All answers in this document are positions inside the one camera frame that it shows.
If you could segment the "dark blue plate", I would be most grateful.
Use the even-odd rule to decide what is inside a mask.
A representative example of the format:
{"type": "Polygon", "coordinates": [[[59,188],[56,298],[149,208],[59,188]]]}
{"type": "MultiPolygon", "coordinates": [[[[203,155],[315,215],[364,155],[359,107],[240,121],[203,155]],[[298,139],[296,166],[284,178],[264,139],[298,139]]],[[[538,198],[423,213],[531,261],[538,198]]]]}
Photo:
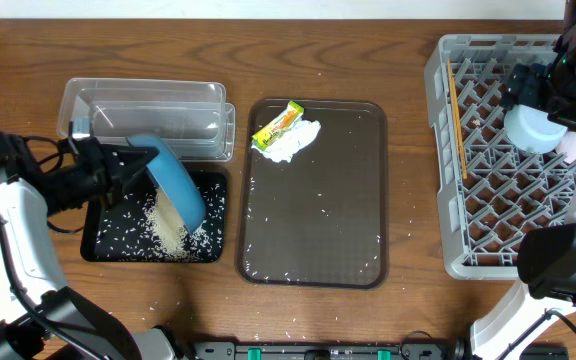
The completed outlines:
{"type": "Polygon", "coordinates": [[[158,154],[147,164],[147,172],[163,190],[190,233],[203,223],[206,207],[190,174],[172,149],[158,136],[138,134],[126,138],[133,147],[151,147],[158,154]]]}

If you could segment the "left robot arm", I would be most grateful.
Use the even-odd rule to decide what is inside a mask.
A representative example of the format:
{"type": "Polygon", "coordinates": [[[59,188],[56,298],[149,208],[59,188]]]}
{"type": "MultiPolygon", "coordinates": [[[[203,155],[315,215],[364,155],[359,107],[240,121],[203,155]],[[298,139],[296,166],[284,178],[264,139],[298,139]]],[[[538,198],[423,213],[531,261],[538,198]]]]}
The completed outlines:
{"type": "Polygon", "coordinates": [[[50,216],[89,201],[113,207],[159,149],[68,138],[45,171],[31,140],[0,132],[0,359],[33,359],[52,338],[65,343],[55,359],[182,358],[166,329],[132,334],[72,289],[50,238],[50,216]]]}

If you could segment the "yellow green snack wrapper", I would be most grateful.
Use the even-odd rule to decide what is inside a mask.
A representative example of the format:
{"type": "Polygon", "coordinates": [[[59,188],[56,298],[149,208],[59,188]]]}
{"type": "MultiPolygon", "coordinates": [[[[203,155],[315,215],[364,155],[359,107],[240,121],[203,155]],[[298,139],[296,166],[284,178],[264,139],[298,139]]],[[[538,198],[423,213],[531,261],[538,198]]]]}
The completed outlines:
{"type": "Polygon", "coordinates": [[[276,142],[292,125],[302,118],[304,108],[289,101],[286,108],[252,136],[252,143],[262,151],[276,142]]]}

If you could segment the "white tissue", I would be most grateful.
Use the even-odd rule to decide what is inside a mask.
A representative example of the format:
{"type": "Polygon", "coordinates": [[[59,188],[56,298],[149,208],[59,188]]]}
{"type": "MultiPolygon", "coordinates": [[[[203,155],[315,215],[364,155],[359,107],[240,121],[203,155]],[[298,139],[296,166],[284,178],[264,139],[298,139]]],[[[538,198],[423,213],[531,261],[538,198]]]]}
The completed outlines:
{"type": "Polygon", "coordinates": [[[319,121],[298,120],[278,140],[262,150],[252,144],[251,148],[274,163],[290,163],[295,154],[310,145],[321,130],[319,121]]]}

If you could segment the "light blue bowl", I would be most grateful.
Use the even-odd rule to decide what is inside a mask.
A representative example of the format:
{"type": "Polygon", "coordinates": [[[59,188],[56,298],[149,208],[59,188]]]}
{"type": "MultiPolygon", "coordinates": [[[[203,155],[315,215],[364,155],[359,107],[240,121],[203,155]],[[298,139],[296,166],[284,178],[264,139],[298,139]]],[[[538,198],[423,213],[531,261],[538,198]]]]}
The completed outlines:
{"type": "Polygon", "coordinates": [[[553,151],[567,132],[565,126],[550,121],[546,112],[525,105],[506,112],[504,129],[515,147],[536,154],[553,151]]]}

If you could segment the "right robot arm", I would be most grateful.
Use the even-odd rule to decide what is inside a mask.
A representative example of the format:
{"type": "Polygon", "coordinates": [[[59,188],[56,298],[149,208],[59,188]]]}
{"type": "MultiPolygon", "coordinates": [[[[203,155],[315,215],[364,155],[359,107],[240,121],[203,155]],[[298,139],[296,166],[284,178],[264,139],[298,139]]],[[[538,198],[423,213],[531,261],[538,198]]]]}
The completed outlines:
{"type": "MultiPolygon", "coordinates": [[[[517,65],[501,104],[524,105],[576,132],[576,0],[566,4],[564,31],[548,66],[517,65]]],[[[565,220],[528,232],[520,245],[518,280],[458,341],[457,359],[517,359],[556,321],[576,312],[576,183],[565,220]]]]}

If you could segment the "pink cup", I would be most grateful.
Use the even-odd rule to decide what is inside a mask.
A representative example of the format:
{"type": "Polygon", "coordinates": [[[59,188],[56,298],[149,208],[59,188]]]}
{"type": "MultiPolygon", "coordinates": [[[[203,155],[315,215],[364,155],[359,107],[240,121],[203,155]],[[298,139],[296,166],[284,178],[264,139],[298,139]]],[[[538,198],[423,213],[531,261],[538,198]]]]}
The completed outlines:
{"type": "Polygon", "coordinates": [[[576,161],[576,132],[568,131],[555,148],[557,155],[563,155],[564,162],[571,164],[576,161]]]}

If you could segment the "pile of white rice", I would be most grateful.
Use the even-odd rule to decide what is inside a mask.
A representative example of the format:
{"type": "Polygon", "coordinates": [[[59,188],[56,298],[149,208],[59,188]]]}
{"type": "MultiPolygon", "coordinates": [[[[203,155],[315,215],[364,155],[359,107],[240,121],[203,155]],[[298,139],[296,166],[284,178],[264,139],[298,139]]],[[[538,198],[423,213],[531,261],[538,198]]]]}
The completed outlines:
{"type": "Polygon", "coordinates": [[[158,259],[179,262],[199,259],[187,226],[161,188],[148,199],[144,215],[145,233],[158,259]]]}

